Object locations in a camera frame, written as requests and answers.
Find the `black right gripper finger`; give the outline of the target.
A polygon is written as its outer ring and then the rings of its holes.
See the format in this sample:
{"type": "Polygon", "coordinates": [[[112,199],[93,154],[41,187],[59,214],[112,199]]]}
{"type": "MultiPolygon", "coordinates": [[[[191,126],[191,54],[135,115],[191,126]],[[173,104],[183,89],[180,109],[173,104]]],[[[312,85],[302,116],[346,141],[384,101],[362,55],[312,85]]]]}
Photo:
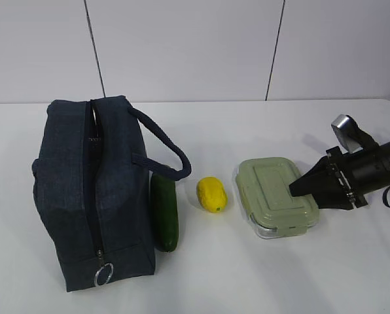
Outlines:
{"type": "Polygon", "coordinates": [[[327,156],[322,157],[306,174],[291,183],[289,190],[293,197],[312,195],[320,209],[351,210],[351,202],[327,156]]]}

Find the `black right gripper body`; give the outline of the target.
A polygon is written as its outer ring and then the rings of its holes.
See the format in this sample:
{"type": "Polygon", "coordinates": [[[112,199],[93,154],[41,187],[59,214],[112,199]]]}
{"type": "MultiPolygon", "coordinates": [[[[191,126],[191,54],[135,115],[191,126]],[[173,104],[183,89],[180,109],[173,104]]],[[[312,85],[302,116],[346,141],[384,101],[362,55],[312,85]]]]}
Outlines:
{"type": "Polygon", "coordinates": [[[326,151],[329,169],[340,183],[344,194],[350,205],[348,207],[364,207],[368,205],[362,192],[359,192],[359,185],[354,178],[351,166],[347,164],[350,153],[342,153],[340,147],[333,147],[326,151]]]}

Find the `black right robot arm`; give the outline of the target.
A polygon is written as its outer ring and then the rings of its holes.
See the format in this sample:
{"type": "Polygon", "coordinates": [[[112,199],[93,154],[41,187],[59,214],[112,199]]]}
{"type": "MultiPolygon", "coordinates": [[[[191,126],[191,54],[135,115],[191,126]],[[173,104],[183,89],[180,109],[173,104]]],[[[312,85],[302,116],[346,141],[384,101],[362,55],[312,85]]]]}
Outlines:
{"type": "Polygon", "coordinates": [[[382,188],[390,189],[390,142],[345,154],[330,148],[289,185],[293,197],[311,195],[320,209],[343,210],[364,207],[364,195],[382,188]]]}

